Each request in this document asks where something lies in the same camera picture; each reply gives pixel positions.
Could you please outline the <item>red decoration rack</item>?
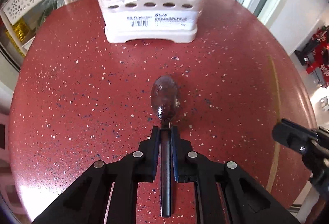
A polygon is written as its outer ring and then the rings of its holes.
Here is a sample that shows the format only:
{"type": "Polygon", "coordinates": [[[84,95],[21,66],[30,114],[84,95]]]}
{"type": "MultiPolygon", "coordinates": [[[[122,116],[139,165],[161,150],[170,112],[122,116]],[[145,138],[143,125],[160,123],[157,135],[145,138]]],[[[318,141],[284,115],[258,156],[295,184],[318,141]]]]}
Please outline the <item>red decoration rack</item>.
{"type": "Polygon", "coordinates": [[[301,50],[294,54],[307,74],[312,74],[322,88],[328,87],[328,25],[318,28],[301,50]]]}

